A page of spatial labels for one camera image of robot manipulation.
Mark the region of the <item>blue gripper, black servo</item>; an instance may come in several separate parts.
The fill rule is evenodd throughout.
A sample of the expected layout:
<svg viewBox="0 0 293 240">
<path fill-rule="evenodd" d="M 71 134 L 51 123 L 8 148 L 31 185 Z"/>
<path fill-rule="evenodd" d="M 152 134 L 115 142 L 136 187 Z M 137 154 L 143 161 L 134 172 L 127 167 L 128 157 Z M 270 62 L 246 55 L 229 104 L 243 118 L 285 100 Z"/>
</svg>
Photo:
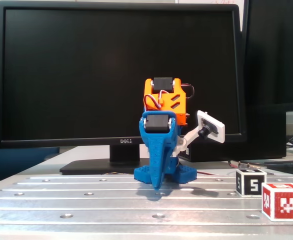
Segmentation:
<svg viewBox="0 0 293 240">
<path fill-rule="evenodd" d="M 142 114 L 139 130 L 149 150 L 149 165 L 138 168 L 138 180 L 158 191 L 165 174 L 174 174 L 179 165 L 175 153 L 178 143 L 176 114 L 173 111 L 148 110 Z"/>
</svg>

